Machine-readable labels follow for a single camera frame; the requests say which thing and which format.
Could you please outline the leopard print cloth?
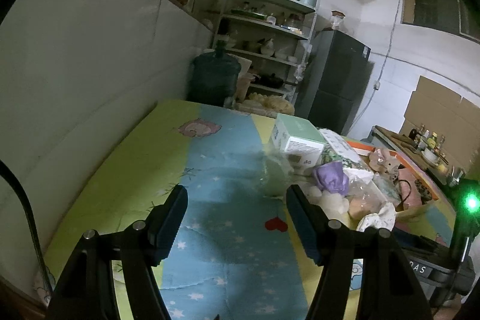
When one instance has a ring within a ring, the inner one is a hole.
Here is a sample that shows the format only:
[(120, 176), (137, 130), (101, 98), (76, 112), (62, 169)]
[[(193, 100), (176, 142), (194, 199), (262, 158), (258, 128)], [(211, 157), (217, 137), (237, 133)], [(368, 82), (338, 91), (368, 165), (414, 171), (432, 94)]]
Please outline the leopard print cloth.
[(416, 189), (420, 195), (421, 203), (423, 205), (431, 202), (433, 200), (433, 195), (431, 191), (423, 184), (423, 182), (419, 179), (415, 180)]

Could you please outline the floral tissue pack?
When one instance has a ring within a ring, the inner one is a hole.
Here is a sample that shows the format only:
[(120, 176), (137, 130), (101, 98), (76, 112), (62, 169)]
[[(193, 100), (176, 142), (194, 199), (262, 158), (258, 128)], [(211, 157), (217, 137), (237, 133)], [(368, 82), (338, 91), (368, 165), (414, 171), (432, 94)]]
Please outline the floral tissue pack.
[(326, 128), (320, 128), (318, 132), (325, 140), (321, 164), (340, 162), (350, 181), (358, 179), (365, 184), (372, 181), (374, 172), (342, 136)]

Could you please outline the dark green refrigerator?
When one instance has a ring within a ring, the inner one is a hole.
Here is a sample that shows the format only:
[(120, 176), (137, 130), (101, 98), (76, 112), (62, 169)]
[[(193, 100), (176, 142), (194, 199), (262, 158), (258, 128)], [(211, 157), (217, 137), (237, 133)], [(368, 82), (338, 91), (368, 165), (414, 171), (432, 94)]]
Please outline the dark green refrigerator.
[(368, 46), (344, 32), (320, 32), (298, 87), (295, 115), (345, 136), (374, 67), (369, 55)]

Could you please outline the glass jar on fridge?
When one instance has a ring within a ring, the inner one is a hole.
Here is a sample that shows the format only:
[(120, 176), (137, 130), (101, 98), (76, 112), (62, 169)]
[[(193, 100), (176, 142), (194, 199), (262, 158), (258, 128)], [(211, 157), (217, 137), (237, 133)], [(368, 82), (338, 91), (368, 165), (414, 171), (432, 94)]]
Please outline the glass jar on fridge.
[(330, 25), (333, 30), (340, 29), (345, 18), (345, 14), (339, 10), (332, 10), (330, 17)]

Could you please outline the grey metal shelf unit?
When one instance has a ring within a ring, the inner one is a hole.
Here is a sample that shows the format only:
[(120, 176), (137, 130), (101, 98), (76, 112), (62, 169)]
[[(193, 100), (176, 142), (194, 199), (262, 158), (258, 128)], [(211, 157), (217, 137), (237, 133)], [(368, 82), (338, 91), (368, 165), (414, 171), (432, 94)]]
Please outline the grey metal shelf unit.
[(317, 6), (313, 9), (299, 0), (223, 0), (212, 45), (225, 41), (228, 54), (250, 61), (253, 81), (247, 93), (281, 96), (294, 103), (316, 18)]

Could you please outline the mint green packaged item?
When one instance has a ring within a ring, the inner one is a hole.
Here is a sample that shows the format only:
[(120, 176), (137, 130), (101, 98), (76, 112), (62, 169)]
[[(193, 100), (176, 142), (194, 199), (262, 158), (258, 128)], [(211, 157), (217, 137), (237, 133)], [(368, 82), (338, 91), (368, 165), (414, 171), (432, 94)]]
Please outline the mint green packaged item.
[(283, 197), (292, 184), (294, 173), (285, 154), (276, 150), (266, 152), (259, 178), (262, 194), (267, 197)]

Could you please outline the kitchen counter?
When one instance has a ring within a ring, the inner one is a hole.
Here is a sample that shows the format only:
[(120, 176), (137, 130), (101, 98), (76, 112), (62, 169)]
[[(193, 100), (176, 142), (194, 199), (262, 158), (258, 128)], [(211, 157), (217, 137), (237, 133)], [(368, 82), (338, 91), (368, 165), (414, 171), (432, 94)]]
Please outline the kitchen counter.
[(406, 136), (391, 132), (384, 127), (373, 126), (368, 136), (368, 141), (372, 144), (374, 140), (378, 140), (381, 145), (385, 145), (389, 149), (393, 149), (398, 153), (402, 153), (412, 160), (422, 171), (425, 171), (436, 183), (442, 186), (448, 186), (448, 174), (438, 170), (439, 165), (428, 163), (422, 155), (422, 152), (414, 147), (414, 143)]

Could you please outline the colourful cartoon bedsheet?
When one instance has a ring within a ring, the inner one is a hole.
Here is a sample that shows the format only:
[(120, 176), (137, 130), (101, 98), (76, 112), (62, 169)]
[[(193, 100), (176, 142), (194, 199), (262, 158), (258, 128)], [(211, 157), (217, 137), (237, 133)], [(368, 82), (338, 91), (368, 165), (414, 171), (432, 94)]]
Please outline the colourful cartoon bedsheet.
[[(169, 319), (308, 319), (323, 270), (307, 257), (283, 197), (264, 196), (276, 119), (190, 101), (159, 104), (91, 178), (46, 253), (55, 278), (48, 319), (134, 319), (116, 234), (176, 185), (188, 205), (168, 257), (153, 269)], [(352, 231), (377, 213), (349, 180)], [(353, 261), (343, 319), (357, 319), (363, 261)]]

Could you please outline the white bowl on counter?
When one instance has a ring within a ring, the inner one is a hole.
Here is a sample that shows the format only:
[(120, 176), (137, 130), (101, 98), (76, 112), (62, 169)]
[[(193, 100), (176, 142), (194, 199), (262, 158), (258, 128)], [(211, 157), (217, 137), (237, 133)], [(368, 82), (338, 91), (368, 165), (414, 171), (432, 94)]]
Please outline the white bowl on counter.
[(431, 165), (435, 166), (439, 163), (439, 156), (428, 148), (422, 150), (421, 155)]

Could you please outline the pink bunny plush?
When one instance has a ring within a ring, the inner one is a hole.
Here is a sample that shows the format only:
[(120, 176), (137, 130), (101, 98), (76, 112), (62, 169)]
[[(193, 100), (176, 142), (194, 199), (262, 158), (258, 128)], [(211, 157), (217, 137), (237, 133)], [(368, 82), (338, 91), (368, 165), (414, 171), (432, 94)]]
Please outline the pink bunny plush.
[(392, 181), (399, 177), (400, 161), (391, 155), (389, 149), (374, 149), (368, 154), (368, 165), (373, 171), (386, 175)]

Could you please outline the yellow green bottle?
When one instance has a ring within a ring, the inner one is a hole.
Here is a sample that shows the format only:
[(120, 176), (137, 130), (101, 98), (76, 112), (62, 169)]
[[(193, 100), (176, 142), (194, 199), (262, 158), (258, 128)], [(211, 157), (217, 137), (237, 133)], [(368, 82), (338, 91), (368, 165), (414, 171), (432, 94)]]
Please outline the yellow green bottle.
[(430, 137), (427, 139), (427, 145), (430, 149), (435, 150), (437, 148), (438, 135), (436, 132), (432, 132)]

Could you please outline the pink packaged towel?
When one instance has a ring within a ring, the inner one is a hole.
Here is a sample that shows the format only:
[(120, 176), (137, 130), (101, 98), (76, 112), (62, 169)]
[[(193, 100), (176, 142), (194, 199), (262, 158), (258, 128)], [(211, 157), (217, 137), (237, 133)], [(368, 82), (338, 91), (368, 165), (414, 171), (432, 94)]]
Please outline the pink packaged towel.
[(397, 185), (400, 192), (400, 204), (397, 206), (397, 210), (409, 210), (422, 205), (415, 180), (415, 176), (408, 168), (399, 169)]

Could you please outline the white floral neck pillow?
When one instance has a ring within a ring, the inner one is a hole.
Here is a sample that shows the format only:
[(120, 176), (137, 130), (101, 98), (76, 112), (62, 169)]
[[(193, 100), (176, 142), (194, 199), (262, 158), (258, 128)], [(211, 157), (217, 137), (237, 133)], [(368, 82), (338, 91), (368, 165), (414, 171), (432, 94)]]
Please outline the white floral neck pillow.
[(396, 211), (391, 202), (386, 202), (377, 213), (367, 214), (360, 219), (356, 230), (364, 232), (368, 227), (375, 229), (385, 228), (392, 231), (395, 226)]

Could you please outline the cardboard sheets on wall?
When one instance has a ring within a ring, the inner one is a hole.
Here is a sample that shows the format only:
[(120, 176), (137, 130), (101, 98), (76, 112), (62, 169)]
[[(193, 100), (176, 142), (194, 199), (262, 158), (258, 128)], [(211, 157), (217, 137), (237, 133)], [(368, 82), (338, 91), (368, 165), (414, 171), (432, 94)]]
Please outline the cardboard sheets on wall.
[(479, 175), (479, 108), (458, 93), (422, 76), (404, 112), (400, 133), (425, 126), (445, 137), (442, 150), (449, 163), (462, 167), (466, 176)]

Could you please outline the white teddy bear purple bow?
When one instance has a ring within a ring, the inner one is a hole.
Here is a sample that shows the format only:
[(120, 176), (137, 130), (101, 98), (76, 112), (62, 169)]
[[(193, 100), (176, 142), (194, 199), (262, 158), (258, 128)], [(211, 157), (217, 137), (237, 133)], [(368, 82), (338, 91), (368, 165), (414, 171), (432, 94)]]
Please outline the white teddy bear purple bow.
[(340, 161), (312, 169), (312, 183), (305, 194), (312, 204), (320, 206), (328, 218), (342, 219), (349, 209), (349, 179)]

